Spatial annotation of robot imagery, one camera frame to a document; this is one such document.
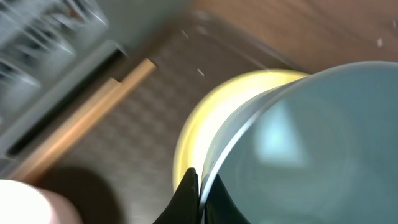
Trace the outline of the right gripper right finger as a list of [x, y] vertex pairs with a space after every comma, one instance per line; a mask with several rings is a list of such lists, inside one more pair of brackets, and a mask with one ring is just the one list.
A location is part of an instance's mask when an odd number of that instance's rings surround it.
[[204, 224], [249, 224], [235, 206], [219, 175], [214, 179], [205, 204]]

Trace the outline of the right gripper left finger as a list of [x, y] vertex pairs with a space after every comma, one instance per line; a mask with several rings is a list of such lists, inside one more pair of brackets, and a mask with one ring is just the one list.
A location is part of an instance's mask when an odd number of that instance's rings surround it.
[[166, 209], [154, 224], [197, 224], [199, 204], [198, 176], [188, 168]]

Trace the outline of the yellow plate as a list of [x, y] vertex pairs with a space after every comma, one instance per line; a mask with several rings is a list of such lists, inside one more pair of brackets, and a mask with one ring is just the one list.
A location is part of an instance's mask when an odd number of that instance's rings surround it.
[[306, 76], [293, 70], [258, 70], [238, 75], [211, 90], [190, 113], [178, 138], [173, 162], [174, 190], [191, 167], [201, 180], [212, 139], [236, 109], [263, 92]]

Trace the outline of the light blue bowl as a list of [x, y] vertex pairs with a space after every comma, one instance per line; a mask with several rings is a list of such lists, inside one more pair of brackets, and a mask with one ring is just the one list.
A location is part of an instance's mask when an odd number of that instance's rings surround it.
[[203, 223], [217, 175], [249, 223], [396, 223], [397, 64], [342, 65], [247, 100], [209, 146]]

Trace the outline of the pink white bowl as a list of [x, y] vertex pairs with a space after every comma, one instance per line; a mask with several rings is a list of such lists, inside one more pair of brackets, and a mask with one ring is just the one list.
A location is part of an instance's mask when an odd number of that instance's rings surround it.
[[75, 206], [55, 192], [1, 180], [1, 224], [82, 224]]

